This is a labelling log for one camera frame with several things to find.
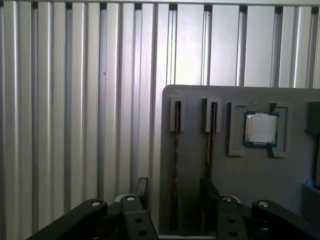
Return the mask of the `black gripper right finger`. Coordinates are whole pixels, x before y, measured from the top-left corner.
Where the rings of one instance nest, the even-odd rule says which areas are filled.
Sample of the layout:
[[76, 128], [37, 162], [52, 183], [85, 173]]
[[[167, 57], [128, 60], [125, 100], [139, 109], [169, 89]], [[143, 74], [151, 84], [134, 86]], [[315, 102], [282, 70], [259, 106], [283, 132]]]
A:
[[212, 181], [200, 179], [205, 230], [218, 240], [318, 240], [319, 226], [269, 200], [250, 207], [235, 197], [220, 195]]

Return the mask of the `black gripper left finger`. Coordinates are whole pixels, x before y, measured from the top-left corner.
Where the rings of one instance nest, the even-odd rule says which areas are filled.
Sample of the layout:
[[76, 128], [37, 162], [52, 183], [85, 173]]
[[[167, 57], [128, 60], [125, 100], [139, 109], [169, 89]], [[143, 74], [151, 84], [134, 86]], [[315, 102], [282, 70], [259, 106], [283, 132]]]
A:
[[93, 198], [30, 236], [31, 240], [157, 240], [146, 210], [148, 178], [140, 177], [133, 194], [116, 197], [112, 204]]

